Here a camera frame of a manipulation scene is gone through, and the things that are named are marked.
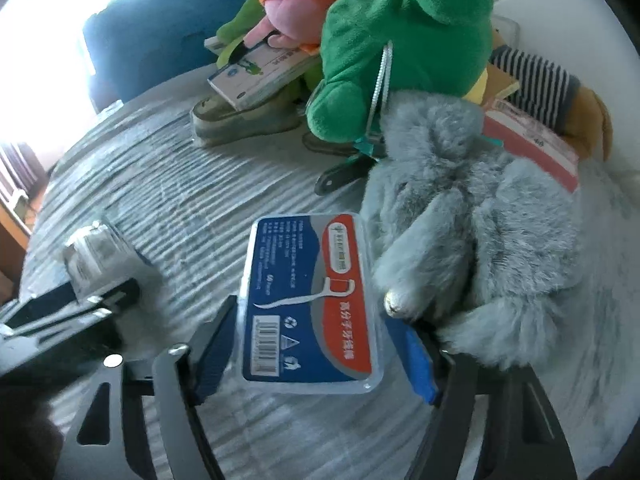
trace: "dental floss box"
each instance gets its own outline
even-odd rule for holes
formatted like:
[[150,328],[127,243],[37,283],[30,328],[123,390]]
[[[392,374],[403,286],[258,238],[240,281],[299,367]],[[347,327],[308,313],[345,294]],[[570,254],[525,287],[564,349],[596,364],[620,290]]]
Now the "dental floss box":
[[256,221],[238,296],[240,380],[293,394],[371,391],[383,371],[369,276],[356,214]]

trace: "green stuffed animal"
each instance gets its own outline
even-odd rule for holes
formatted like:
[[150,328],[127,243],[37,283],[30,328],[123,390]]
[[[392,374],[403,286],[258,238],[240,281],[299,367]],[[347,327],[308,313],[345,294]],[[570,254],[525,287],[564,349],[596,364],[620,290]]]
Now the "green stuffed animal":
[[390,40],[390,90],[465,96],[491,53],[493,6],[494,0],[337,0],[322,28],[324,82],[307,109],[311,131],[330,142],[364,135]]

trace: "gray plush toy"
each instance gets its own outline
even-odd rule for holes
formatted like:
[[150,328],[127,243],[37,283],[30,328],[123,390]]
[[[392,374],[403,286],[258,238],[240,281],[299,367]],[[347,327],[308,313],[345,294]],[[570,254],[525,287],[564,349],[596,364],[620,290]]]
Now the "gray plush toy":
[[464,100],[403,91],[381,118],[388,158],[362,203],[374,283],[396,317],[502,368],[544,360],[577,283],[577,191],[481,135]]

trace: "metal screw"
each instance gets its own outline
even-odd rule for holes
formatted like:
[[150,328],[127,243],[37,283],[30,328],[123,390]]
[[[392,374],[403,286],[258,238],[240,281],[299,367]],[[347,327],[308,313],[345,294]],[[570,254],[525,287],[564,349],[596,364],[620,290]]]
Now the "metal screw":
[[169,348],[169,355],[182,355],[189,349],[188,345],[178,343]]
[[111,354],[107,355],[107,357],[104,358],[102,364],[104,364],[107,368],[117,368],[122,364],[123,360],[124,359],[120,354]]

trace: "red tag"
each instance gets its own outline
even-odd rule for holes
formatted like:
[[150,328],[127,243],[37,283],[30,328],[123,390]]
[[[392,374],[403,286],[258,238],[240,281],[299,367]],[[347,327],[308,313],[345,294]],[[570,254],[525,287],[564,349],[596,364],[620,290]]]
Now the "red tag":
[[501,140],[512,155],[529,158],[569,192],[578,187],[578,155],[544,124],[507,101],[488,105],[483,134]]
[[371,373],[369,332],[356,232],[351,215],[338,215],[322,234],[326,275],[339,290],[352,280],[354,291],[346,298],[324,298],[322,328],[327,348],[343,366]]

